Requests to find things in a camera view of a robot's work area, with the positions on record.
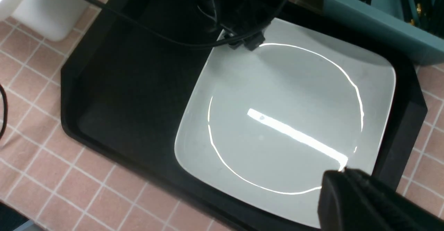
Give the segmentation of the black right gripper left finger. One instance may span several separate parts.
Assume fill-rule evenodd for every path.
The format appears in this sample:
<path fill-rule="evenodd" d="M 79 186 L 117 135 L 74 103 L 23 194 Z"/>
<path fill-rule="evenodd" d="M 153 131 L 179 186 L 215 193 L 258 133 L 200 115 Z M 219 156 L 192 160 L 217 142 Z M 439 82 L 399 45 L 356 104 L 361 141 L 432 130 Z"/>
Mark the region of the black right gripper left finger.
<path fill-rule="evenodd" d="M 260 24 L 266 20 L 253 0 L 195 0 L 198 10 L 213 22 L 208 32 L 223 30 L 222 41 L 230 48 L 244 45 L 254 50 L 265 41 Z"/>

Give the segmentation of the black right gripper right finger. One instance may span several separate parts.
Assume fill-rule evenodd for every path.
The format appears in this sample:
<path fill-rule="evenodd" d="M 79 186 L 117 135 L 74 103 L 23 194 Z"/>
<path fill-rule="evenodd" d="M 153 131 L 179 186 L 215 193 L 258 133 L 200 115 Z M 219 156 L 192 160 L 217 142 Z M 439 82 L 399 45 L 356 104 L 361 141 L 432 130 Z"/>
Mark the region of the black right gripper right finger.
<path fill-rule="evenodd" d="M 359 169 L 325 171 L 318 203 L 322 231 L 442 231 L 443 220 Z"/>

